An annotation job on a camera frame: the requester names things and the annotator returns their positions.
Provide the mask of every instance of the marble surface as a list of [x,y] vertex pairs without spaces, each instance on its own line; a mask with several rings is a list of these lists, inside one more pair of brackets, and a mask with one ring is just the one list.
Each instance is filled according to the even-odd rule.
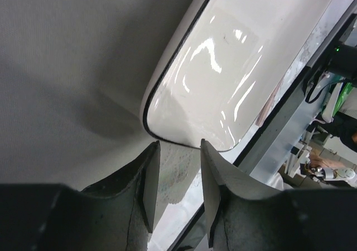
[[[269,113],[277,105],[283,94],[352,1],[331,1],[303,48],[284,75],[282,85],[278,89]],[[258,126],[255,125],[254,121],[240,143],[229,152],[223,152],[221,155],[233,163],[257,130]],[[172,163],[170,163],[169,167],[165,167],[165,165],[161,167],[160,195],[157,202],[157,225],[148,243],[149,251],[167,250],[203,203],[201,173],[199,170],[199,150],[175,146],[169,143],[163,144],[167,144],[163,149],[168,150],[168,156],[162,159],[162,161],[171,160]],[[180,162],[180,164],[173,166],[174,161]]]

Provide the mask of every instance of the glossy white surface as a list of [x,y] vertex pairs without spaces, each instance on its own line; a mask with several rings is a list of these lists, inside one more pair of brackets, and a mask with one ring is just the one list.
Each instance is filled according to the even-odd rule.
[[[233,148],[330,1],[210,0],[151,100],[149,130],[189,146],[206,138],[219,151]],[[164,54],[152,83],[167,62]]]

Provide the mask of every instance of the white dish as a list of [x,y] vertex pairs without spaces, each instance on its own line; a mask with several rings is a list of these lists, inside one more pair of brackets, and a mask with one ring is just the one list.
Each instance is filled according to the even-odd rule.
[[238,144],[331,0],[194,0],[142,104],[145,129],[218,151]]

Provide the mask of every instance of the gray fabric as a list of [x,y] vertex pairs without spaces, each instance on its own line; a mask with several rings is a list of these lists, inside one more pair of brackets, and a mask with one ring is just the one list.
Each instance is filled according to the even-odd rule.
[[142,95],[191,1],[0,0],[0,182],[83,189],[142,152]]

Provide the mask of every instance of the green object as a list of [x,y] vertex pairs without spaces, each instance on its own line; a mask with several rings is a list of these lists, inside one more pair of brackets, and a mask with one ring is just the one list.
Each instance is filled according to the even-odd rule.
[[348,95],[351,93],[352,89],[353,89],[353,87],[352,87],[351,83],[347,83],[345,85],[345,87],[343,88],[342,92],[339,95],[339,98],[337,99],[332,116],[335,116],[335,114],[339,111],[342,104],[346,101]]

